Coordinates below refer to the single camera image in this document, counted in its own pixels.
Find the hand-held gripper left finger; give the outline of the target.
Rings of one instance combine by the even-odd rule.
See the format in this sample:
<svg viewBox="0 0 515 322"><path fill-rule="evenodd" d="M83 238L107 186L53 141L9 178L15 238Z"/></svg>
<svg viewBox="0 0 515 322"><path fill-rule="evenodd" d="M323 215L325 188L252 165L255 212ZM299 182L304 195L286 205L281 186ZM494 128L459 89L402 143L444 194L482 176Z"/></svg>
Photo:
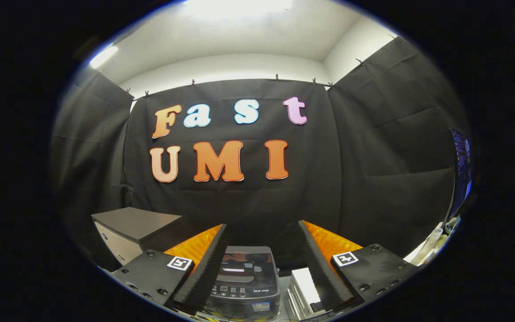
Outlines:
<svg viewBox="0 0 515 322"><path fill-rule="evenodd" d="M168 251L148 249L111 273L121 286L154 306L195 316L211 294L228 246L226 224L208 229Z"/></svg>

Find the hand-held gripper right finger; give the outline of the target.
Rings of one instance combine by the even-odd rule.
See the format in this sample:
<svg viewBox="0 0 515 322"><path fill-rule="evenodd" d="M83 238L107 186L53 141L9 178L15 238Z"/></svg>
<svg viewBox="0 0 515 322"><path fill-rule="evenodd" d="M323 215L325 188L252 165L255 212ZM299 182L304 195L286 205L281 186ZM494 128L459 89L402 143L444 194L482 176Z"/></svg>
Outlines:
<svg viewBox="0 0 515 322"><path fill-rule="evenodd" d="M337 313L367 305L419 271L378 243L362 247L304 220L298 226L307 267L325 310Z"/></svg>

